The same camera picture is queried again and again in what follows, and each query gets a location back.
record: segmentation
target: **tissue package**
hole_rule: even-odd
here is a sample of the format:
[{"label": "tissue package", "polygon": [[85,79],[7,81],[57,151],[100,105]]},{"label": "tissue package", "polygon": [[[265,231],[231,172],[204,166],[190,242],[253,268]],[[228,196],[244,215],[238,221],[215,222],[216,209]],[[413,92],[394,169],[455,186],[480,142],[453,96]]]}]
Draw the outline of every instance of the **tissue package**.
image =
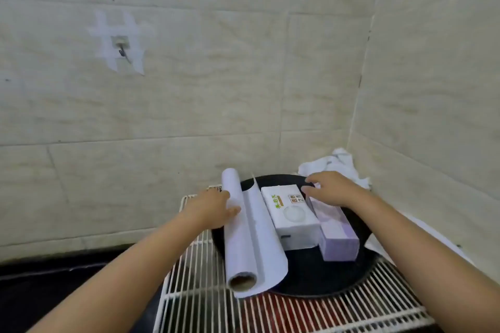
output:
[{"label": "tissue package", "polygon": [[317,246],[320,222],[296,185],[260,189],[284,250]]},{"label": "tissue package", "polygon": [[359,239],[342,209],[329,206],[314,198],[310,201],[321,224],[319,244],[323,260],[356,260]]}]

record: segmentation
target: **black round tray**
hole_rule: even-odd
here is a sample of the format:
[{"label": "black round tray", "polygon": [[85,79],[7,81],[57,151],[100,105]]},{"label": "black round tray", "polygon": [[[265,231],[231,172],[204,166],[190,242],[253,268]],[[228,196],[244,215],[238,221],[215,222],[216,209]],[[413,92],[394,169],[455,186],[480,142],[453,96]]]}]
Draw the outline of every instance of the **black round tray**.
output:
[{"label": "black round tray", "polygon": [[[273,185],[297,185],[300,189],[303,185],[312,185],[299,175],[264,175],[256,179],[259,189]],[[243,191],[252,186],[253,179],[241,182]],[[286,251],[288,274],[270,292],[300,298],[326,297],[343,292],[368,276],[377,259],[375,252],[365,248],[365,242],[372,232],[352,210],[342,208],[342,211],[359,238],[356,260],[325,262],[318,247]],[[213,229],[212,239],[224,258],[224,229]]]}]

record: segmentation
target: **crumpled white towel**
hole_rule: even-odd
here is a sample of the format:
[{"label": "crumpled white towel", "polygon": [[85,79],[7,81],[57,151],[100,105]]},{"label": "crumpled white towel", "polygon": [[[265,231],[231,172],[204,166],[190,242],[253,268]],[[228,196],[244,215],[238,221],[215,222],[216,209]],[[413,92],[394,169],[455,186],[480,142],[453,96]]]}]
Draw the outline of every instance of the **crumpled white towel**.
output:
[{"label": "crumpled white towel", "polygon": [[298,167],[298,174],[303,177],[311,175],[313,172],[337,171],[346,178],[351,179],[363,188],[370,189],[370,178],[361,179],[354,168],[353,156],[343,148],[335,149],[331,156],[316,159],[312,162],[305,162]]},{"label": "crumpled white towel", "polygon": [[[321,171],[340,172],[342,175],[351,179],[353,182],[360,185],[361,187],[364,187],[366,189],[370,189],[370,185],[371,185],[370,178],[361,179],[359,177],[359,174],[354,167],[353,156],[347,150],[345,150],[343,148],[335,149],[332,152],[331,156],[316,159],[315,161],[312,161],[312,162],[305,162],[298,167],[298,174],[302,175],[303,177],[307,177],[307,176],[311,175],[313,172],[321,172]],[[436,231],[435,229],[433,229],[432,227],[430,227],[429,225],[427,225],[423,221],[413,217],[410,214],[403,213],[403,215],[405,215],[407,218],[409,218],[411,221],[413,221],[415,224],[417,224],[419,227],[421,227],[427,233],[432,235],[434,238],[438,239],[443,244],[448,246],[451,250],[453,250],[455,253],[460,255],[462,258],[464,258],[465,260],[469,261],[471,264],[474,265],[472,260],[469,257],[467,257],[466,254],[462,250],[460,250],[455,244],[453,244],[450,240],[448,240],[444,235],[442,235],[441,233],[439,233],[438,231]],[[373,250],[374,252],[379,253],[386,260],[389,260],[392,264],[394,264],[391,257],[389,257],[389,255],[384,250],[384,248],[382,247],[380,242],[378,242],[378,240],[374,234],[371,234],[370,237],[368,238],[368,240],[366,241],[365,248],[368,248],[370,250]]]}]

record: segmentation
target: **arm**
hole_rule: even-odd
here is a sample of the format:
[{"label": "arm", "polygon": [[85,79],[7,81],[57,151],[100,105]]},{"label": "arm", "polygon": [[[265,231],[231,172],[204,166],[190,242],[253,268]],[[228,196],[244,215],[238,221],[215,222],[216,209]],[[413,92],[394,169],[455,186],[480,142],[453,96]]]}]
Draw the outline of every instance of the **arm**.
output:
[{"label": "arm", "polygon": [[318,172],[303,192],[352,209],[447,332],[500,331],[500,286],[370,191],[338,172]]},{"label": "arm", "polygon": [[184,210],[130,247],[41,319],[29,333],[128,332],[173,264],[205,229],[240,211],[226,209],[229,192],[201,192]]}]

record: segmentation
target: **hand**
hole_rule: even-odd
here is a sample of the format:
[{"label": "hand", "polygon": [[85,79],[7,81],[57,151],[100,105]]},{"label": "hand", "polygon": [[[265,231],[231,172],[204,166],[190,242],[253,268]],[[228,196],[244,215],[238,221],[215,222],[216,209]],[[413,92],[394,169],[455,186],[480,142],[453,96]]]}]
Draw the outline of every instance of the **hand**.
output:
[{"label": "hand", "polygon": [[227,224],[240,213],[240,207],[226,208],[229,192],[218,189],[201,191],[196,197],[189,199],[183,209],[199,221],[203,230],[216,229]]},{"label": "hand", "polygon": [[354,208],[370,191],[357,185],[336,171],[323,171],[311,174],[305,180],[308,183],[319,183],[321,188],[302,186],[302,192],[330,206]]}]

